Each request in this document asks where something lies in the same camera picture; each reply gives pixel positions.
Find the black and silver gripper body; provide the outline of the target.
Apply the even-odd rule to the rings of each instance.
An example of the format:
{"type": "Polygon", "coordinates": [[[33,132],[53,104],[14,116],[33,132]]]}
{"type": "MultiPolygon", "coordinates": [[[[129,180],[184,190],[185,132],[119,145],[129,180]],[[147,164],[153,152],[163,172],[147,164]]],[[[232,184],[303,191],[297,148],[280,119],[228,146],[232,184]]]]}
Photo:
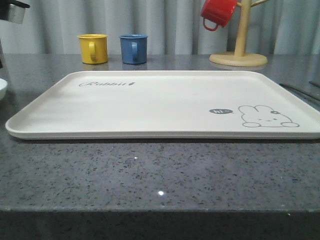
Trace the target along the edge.
{"type": "Polygon", "coordinates": [[[26,9],[29,8],[29,4],[19,0],[0,0],[0,19],[15,24],[22,24],[26,9]]]}

